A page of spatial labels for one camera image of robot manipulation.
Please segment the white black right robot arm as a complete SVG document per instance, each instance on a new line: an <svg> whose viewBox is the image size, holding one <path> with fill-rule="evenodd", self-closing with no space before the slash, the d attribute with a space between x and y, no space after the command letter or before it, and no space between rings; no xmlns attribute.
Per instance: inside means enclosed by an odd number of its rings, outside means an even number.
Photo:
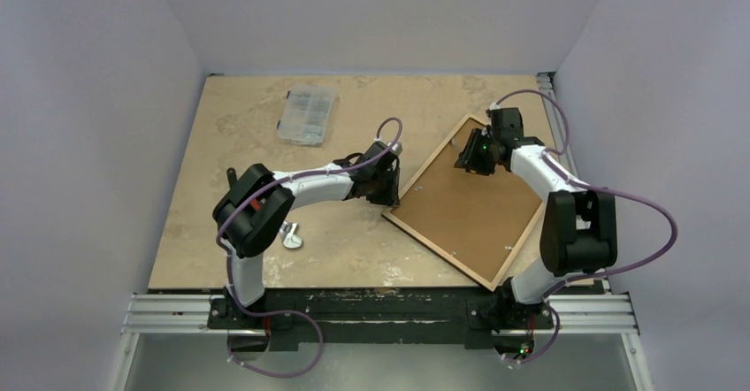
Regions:
<svg viewBox="0 0 750 391"><path fill-rule="evenodd" d="M590 275L617 260L616 204L613 197L585 189L535 136L524 133L517 108L492 105L490 122L471 130L455 167L489 176L496 166L522 179L545 205L540 256L522 273L507 280L509 295L499 299L496 313L507 326L528 319L533 304L544 302L557 283L579 273Z"/></svg>

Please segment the black wooden picture frame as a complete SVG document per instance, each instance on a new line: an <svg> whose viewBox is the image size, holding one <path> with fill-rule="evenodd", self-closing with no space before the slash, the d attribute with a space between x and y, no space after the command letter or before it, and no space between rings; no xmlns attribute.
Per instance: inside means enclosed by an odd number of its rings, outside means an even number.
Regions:
<svg viewBox="0 0 750 391"><path fill-rule="evenodd" d="M402 185L400 204L383 217L490 291L504 280L544 212L540 198L516 175L489 176L454 166L484 120L465 115Z"/></svg>

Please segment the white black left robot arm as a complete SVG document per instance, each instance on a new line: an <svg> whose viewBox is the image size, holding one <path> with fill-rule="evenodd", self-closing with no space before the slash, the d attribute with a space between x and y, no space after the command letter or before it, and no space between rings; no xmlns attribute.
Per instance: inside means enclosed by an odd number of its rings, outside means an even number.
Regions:
<svg viewBox="0 0 750 391"><path fill-rule="evenodd" d="M316 170L273 172L254 164L230 187L212 212L218 227L217 244L227 257L229 316L251 328L263 319L264 252L279 235L290 211L316 203L365 198L395 207L402 146L380 139L364 153L337 159Z"/></svg>

